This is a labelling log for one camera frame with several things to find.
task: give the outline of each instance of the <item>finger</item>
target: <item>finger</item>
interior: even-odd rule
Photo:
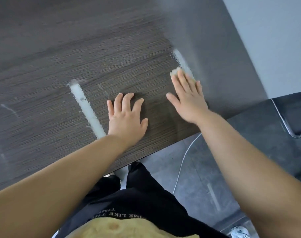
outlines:
[[[114,113],[122,111],[122,97],[123,94],[119,93],[114,100]]]
[[[166,94],[167,99],[169,100],[169,102],[171,102],[171,104],[175,107],[175,109],[178,111],[179,107],[180,107],[180,101],[176,98],[175,95],[173,95],[172,93],[167,93]]]
[[[196,88],[196,81],[188,74],[186,74],[186,78],[189,84],[189,87],[192,92],[197,93],[197,88]]]
[[[172,84],[174,85],[175,91],[178,95],[178,97],[182,96],[185,93],[185,90],[183,89],[183,87],[181,86],[179,79],[177,78],[176,75],[172,75],[171,76],[171,81]]]
[[[140,115],[140,111],[141,111],[141,105],[144,103],[144,99],[141,98],[139,100],[137,100],[135,103],[134,103],[134,106],[133,106],[133,112],[137,113],[138,116]]]
[[[197,81],[196,82],[196,89],[197,89],[197,92],[198,92],[198,94],[200,95],[200,96],[204,96],[204,93],[203,93],[203,91],[202,91],[202,86],[201,86],[201,83],[200,83],[200,81]]]
[[[114,107],[111,100],[108,100],[109,118],[114,115]]]
[[[184,72],[182,70],[178,70],[177,74],[178,74],[179,82],[180,82],[181,86],[183,87],[183,89],[185,90],[185,92],[186,93],[190,92],[190,87],[189,87],[188,81],[186,80],[186,78],[184,76]]]
[[[132,97],[134,96],[134,93],[128,93],[124,96],[123,98],[123,107],[122,107],[122,111],[131,111],[130,109],[130,100],[132,99]]]
[[[143,134],[143,136],[144,136],[145,133],[146,133],[147,127],[148,127],[148,119],[147,119],[147,118],[146,118],[146,119],[143,119],[143,120],[141,121],[140,126],[141,126],[141,129],[142,129],[143,132],[144,132],[144,134]]]

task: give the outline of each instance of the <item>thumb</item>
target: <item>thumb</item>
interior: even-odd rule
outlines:
[[[147,127],[148,127],[148,119],[143,119],[141,124],[141,129],[144,131],[144,134],[146,133]]]
[[[169,100],[169,102],[171,102],[171,104],[175,107],[175,109],[177,110],[180,106],[180,101],[176,98],[175,95],[173,95],[172,93],[167,93],[166,94],[167,99]]]

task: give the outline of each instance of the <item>white cable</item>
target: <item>white cable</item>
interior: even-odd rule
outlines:
[[[181,167],[183,166],[183,163],[184,163],[184,159],[185,159],[185,157],[186,157],[186,154],[187,154],[188,150],[190,149],[191,145],[197,140],[197,138],[199,138],[200,135],[201,135],[201,133],[195,138],[195,140],[192,141],[192,143],[189,145],[187,151],[185,152],[185,155],[184,155],[184,157],[183,157],[183,160],[181,161],[181,165],[180,165],[180,169],[179,169],[177,181],[176,181],[175,188],[174,188],[174,191],[172,192],[172,194],[175,193],[175,190],[176,190],[176,187],[177,187],[177,184],[178,184],[178,180],[179,180],[179,176],[180,176]]]

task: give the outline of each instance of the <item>yellow garment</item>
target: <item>yellow garment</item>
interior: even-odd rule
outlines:
[[[153,223],[145,219],[119,220],[113,217],[98,217],[90,220],[71,232],[66,238],[177,238],[168,232],[158,229]],[[198,235],[187,238],[199,238]]]

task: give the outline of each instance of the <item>hand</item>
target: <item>hand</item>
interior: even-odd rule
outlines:
[[[114,100],[114,107],[111,100],[108,100],[109,110],[109,133],[120,138],[126,149],[135,145],[144,135],[148,126],[148,119],[140,122],[140,110],[144,99],[135,102],[133,110],[131,110],[130,100],[134,93],[128,93],[123,98],[123,94],[119,93]]]
[[[172,75],[171,80],[179,100],[172,93],[167,93],[168,100],[184,120],[198,125],[202,116],[209,112],[200,81],[196,82],[182,70]]]

